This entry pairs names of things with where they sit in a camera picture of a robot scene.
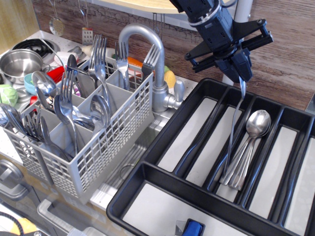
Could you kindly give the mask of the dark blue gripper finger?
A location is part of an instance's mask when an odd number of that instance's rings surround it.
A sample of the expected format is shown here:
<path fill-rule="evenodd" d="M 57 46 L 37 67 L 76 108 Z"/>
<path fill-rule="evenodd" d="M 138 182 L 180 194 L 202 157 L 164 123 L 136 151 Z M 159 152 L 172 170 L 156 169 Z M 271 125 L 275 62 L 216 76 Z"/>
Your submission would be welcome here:
<path fill-rule="evenodd" d="M 253 77 L 250 54 L 247 48 L 237 48 L 231 58 L 236 71 L 245 82 L 248 82 Z"/>
<path fill-rule="evenodd" d="M 215 65 L 224 74 L 222 81 L 228 85 L 234 85 L 239 83 L 239 74 L 236 71 L 234 65 L 227 59 L 215 60 Z"/>

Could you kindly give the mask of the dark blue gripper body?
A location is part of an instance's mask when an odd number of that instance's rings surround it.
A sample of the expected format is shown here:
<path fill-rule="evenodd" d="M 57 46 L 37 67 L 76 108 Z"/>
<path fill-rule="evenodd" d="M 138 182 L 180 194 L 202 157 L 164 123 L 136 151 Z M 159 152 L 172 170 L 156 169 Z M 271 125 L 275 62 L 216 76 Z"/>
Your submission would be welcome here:
<path fill-rule="evenodd" d="M 221 4 L 186 4 L 184 11 L 190 26 L 196 28 L 203 39 L 185 55 L 195 72 L 216 66 L 217 59 L 227 59 L 233 64 L 231 58 L 237 48 L 251 52 L 273 42 L 265 19 L 238 23 Z"/>

